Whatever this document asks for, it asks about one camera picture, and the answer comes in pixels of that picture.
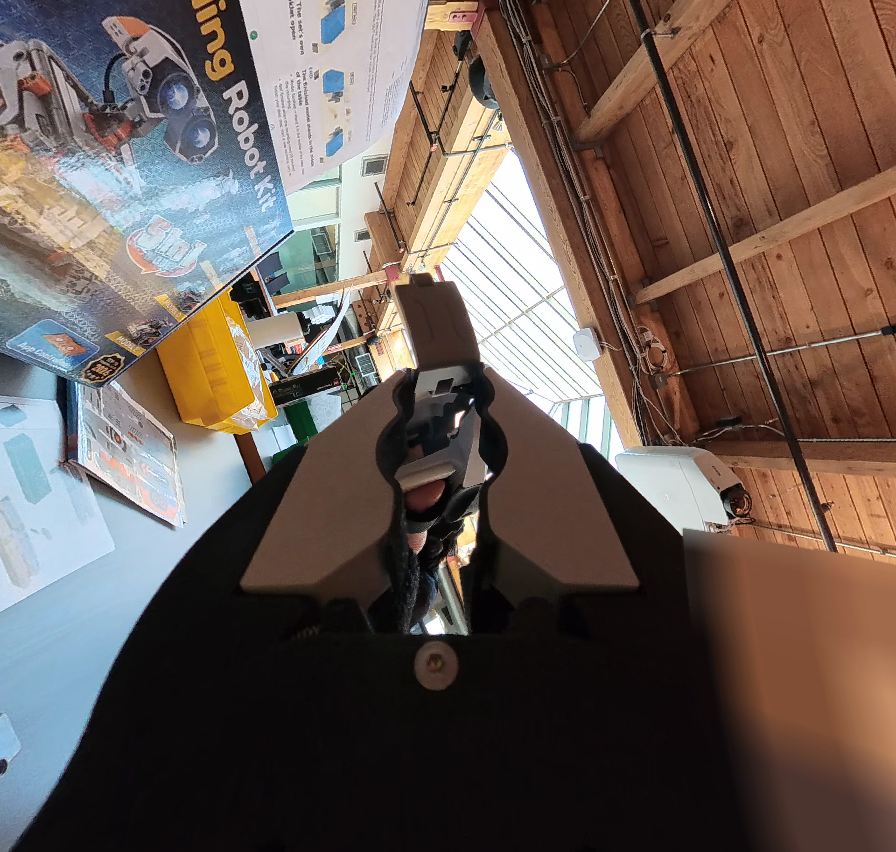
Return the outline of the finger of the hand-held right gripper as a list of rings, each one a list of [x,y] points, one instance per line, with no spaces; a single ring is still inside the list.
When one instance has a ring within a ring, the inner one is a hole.
[[[404,492],[417,490],[433,481],[441,480],[445,488],[454,492],[459,488],[482,485],[487,478],[487,464],[479,453],[481,421],[476,411],[468,411],[453,432],[427,443],[420,458],[408,459],[395,475]]]

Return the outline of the clear plastic bags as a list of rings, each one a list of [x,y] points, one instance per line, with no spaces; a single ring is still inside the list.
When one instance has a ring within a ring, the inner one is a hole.
[[[251,394],[248,403],[234,413],[230,420],[239,428],[252,432],[270,419],[264,398],[267,385],[261,362],[245,328],[230,316],[226,316],[226,320],[237,351],[242,379],[247,385],[247,392]]]

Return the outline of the tall black carton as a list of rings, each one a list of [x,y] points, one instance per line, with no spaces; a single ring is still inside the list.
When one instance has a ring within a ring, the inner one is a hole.
[[[342,388],[343,382],[340,373],[333,366],[325,366],[317,371],[277,380],[269,386],[273,402],[279,408],[321,393],[338,393]]]

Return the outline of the glass skylight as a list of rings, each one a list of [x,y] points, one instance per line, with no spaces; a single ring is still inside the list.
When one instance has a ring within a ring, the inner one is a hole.
[[[578,441],[614,462],[623,443],[521,162],[506,155],[442,262],[462,294],[482,361]]]

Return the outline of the grey panel part with tab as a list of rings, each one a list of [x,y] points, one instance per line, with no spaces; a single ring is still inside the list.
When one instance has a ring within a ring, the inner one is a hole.
[[[475,332],[458,287],[414,274],[394,292],[416,365],[409,447],[429,454],[447,447],[482,391]]]

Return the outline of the white printed instruction sheet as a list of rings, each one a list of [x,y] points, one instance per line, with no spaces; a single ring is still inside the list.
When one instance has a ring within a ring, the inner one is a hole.
[[[430,0],[239,0],[285,194],[393,130]]]

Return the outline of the open instruction booklet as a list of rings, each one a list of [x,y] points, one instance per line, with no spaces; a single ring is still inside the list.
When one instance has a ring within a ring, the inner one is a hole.
[[[1,397],[1,609],[115,550],[53,400]]]

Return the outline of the white ceiling projector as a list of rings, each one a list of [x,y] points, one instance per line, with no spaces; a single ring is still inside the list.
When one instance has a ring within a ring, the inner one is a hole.
[[[752,500],[714,454],[687,446],[642,446],[615,457],[617,470],[677,530],[715,531],[748,520]]]

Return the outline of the person's right hand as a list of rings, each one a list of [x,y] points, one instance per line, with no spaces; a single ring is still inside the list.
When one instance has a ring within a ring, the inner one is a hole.
[[[405,528],[409,551],[414,555],[423,551],[430,529],[442,519],[445,490],[445,480],[436,479],[404,494]]]

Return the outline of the printed sticker sheet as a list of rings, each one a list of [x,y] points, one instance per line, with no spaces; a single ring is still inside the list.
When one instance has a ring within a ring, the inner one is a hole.
[[[69,458],[150,515],[186,522],[174,435],[116,382],[66,383]]]

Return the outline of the curved white poster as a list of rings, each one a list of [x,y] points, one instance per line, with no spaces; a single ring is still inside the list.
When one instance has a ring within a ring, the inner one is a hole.
[[[342,295],[340,307],[334,320],[331,321],[330,325],[327,328],[321,331],[321,333],[314,339],[314,341],[310,343],[309,347],[302,353],[296,364],[293,365],[289,370],[288,375],[290,377],[295,377],[297,375],[307,373],[311,369],[311,367],[317,363],[319,358],[324,355],[325,350],[335,339],[335,336],[337,335],[340,327],[342,326],[342,322],[350,309],[351,296],[351,291],[348,291]]]

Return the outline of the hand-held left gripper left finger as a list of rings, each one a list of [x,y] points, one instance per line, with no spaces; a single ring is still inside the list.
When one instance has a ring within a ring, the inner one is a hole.
[[[353,600],[385,630],[409,631],[420,567],[396,473],[418,377],[398,370],[307,444],[242,590],[320,606]]]

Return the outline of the yellow plastic bin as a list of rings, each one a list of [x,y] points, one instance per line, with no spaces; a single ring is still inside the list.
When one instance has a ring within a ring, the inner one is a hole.
[[[246,331],[241,308],[229,293],[222,293],[181,323],[160,342],[156,351],[183,422],[212,431],[245,434],[246,430],[230,420],[248,403],[251,394],[241,376],[226,316]],[[275,420],[278,410],[265,377],[264,380],[270,418],[267,422],[270,422]]]

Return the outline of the green plastic bin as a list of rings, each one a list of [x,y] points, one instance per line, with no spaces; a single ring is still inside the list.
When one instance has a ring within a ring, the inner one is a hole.
[[[287,423],[296,438],[298,444],[305,445],[317,434],[315,423],[309,413],[307,398],[299,400],[283,409]]]

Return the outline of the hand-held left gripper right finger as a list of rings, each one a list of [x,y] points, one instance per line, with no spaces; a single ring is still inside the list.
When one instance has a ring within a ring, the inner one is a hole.
[[[493,368],[472,384],[487,467],[476,547],[462,570],[472,634],[499,634],[530,600],[640,588],[575,437]]]

